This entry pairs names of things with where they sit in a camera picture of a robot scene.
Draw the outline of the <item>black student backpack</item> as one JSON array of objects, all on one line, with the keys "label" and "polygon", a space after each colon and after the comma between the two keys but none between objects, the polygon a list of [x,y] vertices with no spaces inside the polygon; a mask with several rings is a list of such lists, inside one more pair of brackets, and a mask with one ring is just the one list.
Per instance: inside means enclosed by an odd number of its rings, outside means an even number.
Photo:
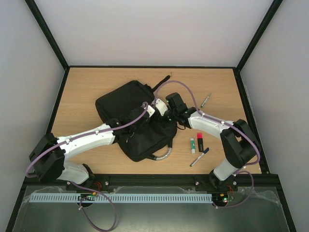
[{"label": "black student backpack", "polygon": [[95,107],[102,122],[114,131],[115,142],[134,162],[144,159],[161,161],[170,156],[176,121],[164,120],[159,111],[145,113],[143,103],[151,104],[158,86],[150,87],[137,80],[99,97]]}]

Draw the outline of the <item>silver pen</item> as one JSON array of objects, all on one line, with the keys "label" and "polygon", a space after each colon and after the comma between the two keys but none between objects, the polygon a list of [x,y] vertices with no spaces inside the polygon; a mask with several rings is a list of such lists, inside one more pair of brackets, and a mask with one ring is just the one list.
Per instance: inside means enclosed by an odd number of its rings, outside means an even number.
[{"label": "silver pen", "polygon": [[202,104],[201,104],[201,108],[203,108],[204,106],[205,106],[205,104],[207,103],[207,101],[210,99],[210,97],[211,97],[211,95],[212,95],[212,93],[209,93],[208,94],[208,96],[205,98],[205,100],[202,102]]}]

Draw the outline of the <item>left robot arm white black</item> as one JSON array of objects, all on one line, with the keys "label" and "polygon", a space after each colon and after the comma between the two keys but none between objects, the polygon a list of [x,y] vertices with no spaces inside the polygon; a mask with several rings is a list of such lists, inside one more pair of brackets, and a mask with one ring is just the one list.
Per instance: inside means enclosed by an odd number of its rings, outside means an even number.
[{"label": "left robot arm white black", "polygon": [[64,180],[82,184],[90,178],[86,165],[69,161],[74,156],[90,149],[111,145],[116,141],[116,134],[123,134],[125,129],[136,123],[148,120],[155,110],[141,107],[128,115],[128,123],[111,119],[94,129],[75,135],[55,137],[52,133],[44,135],[31,152],[30,165],[26,169],[26,177],[38,178],[41,183]]}]

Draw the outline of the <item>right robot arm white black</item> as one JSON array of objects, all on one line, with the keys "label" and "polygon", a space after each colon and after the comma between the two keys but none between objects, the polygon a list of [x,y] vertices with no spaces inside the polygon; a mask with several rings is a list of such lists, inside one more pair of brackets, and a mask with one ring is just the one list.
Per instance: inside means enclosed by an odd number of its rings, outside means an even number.
[{"label": "right robot arm white black", "polygon": [[168,121],[177,121],[186,128],[203,131],[222,142],[225,158],[210,172],[209,182],[214,189],[222,189],[227,179],[260,154],[260,144],[246,121],[236,122],[212,117],[196,107],[187,107],[175,92],[166,97],[167,103],[155,99],[153,106]]}]

